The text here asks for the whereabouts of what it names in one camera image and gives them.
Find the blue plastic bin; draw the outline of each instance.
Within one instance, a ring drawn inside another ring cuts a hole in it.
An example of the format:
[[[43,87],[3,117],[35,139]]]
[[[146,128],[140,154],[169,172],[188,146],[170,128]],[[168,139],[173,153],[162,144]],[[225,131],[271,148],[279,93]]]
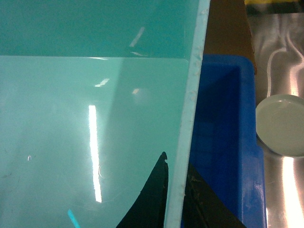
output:
[[[247,228],[266,228],[253,65],[244,57],[204,55],[199,86],[190,162]]]

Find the glossy surface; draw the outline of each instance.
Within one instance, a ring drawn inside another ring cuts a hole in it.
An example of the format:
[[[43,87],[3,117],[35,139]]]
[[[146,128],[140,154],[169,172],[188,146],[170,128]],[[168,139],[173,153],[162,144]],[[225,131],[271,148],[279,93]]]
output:
[[[199,2],[1,1],[0,55],[189,59]]]
[[[256,107],[256,133],[274,152],[304,156],[304,100],[273,95]]]
[[[304,14],[249,16],[248,21],[258,72],[256,104],[275,94],[304,98]],[[264,150],[268,227],[304,227],[304,159],[258,143]]]
[[[208,12],[209,0],[0,2],[6,227],[115,227],[162,151],[172,156],[165,227],[180,225]],[[3,56],[92,58],[26,58],[19,65],[21,58]],[[19,153],[27,165],[37,157],[32,152],[43,159],[29,174]],[[11,169],[15,179],[8,179]],[[23,185],[19,174],[27,178]],[[10,197],[13,186],[18,191]],[[36,207],[45,197],[51,200]],[[75,208],[55,210],[63,197]],[[34,214],[24,213],[31,205]]]
[[[186,60],[0,57],[0,69],[0,227],[72,227],[71,215],[115,227],[162,151],[170,188]]]

